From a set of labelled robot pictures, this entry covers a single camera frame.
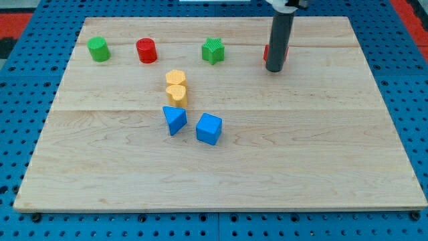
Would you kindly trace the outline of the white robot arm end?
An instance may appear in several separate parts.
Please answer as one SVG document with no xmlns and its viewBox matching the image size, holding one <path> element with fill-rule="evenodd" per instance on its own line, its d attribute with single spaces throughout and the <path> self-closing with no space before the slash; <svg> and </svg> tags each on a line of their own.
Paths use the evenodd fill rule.
<svg viewBox="0 0 428 241">
<path fill-rule="evenodd" d="M 265 0 L 279 13 L 294 13 L 298 9 L 307 9 L 311 0 Z"/>
</svg>

